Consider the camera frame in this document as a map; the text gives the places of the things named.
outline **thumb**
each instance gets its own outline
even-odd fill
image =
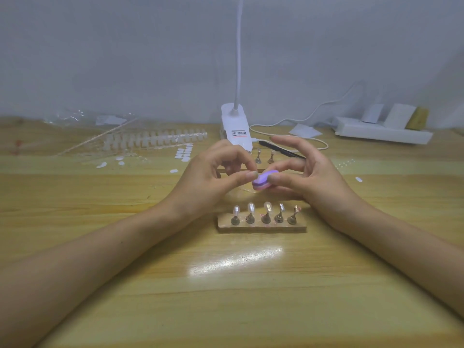
[[[267,181],[275,186],[287,187],[290,189],[299,189],[301,185],[301,177],[296,174],[270,174],[267,176]]]
[[[258,178],[259,174],[257,171],[240,171],[221,178],[219,181],[224,188],[224,193],[231,191],[233,188],[240,187],[248,182],[254,181]]]

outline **wooden desk surface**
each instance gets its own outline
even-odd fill
[[[209,138],[194,143],[193,155],[218,139],[217,126],[202,127]],[[114,157],[48,156],[85,134],[0,125],[1,264],[152,206],[187,165],[174,159],[176,148],[126,157],[124,166]],[[427,146],[409,146],[324,130],[322,139],[368,202],[464,246],[464,137],[441,131]],[[250,198],[259,195],[233,191],[216,211]],[[41,347],[464,345],[463,321],[302,206],[307,233],[219,234],[213,214],[200,218],[98,290]]]

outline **wooden stand base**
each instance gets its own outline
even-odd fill
[[[221,233],[303,233],[306,232],[306,221],[303,215],[297,214],[297,223],[291,225],[287,222],[287,218],[293,215],[292,211],[282,212],[283,222],[277,223],[274,220],[274,214],[270,218],[270,223],[265,224],[261,221],[261,217],[265,215],[265,211],[256,210],[255,222],[247,223],[245,218],[249,212],[241,212],[238,215],[240,223],[234,226],[231,223],[232,213],[222,213],[217,215],[217,230]]]

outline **white power strip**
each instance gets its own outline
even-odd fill
[[[348,117],[336,117],[334,123],[335,134],[344,137],[427,144],[433,135],[428,131],[387,128],[383,126],[383,122],[366,123]]]

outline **purple nail file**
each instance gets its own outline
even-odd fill
[[[256,178],[252,182],[253,189],[263,190],[263,189],[269,188],[271,186],[271,183],[267,181],[267,176],[269,176],[270,174],[278,173],[278,172],[279,172],[278,170],[270,170],[270,171],[266,171],[260,174],[259,177]]]

